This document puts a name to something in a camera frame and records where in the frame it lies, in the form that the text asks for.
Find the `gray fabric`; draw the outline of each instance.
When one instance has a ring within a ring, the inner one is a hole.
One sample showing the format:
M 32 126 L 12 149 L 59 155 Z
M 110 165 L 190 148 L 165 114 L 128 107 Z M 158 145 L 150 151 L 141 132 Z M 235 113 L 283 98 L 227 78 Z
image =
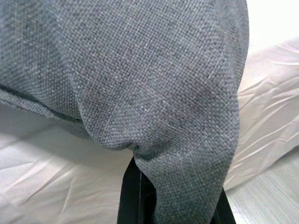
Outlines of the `gray fabric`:
M 207 224 L 247 48 L 245 0 L 0 0 L 0 103 L 135 144 L 155 223 Z

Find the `woven fabric texture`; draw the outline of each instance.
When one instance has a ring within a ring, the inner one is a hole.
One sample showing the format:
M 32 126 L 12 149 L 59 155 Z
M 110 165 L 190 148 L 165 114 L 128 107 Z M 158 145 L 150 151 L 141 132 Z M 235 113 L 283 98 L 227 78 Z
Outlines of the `woven fabric texture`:
M 248 38 L 245 0 L 0 0 L 0 103 L 135 145 L 154 222 L 207 224 L 238 140 Z

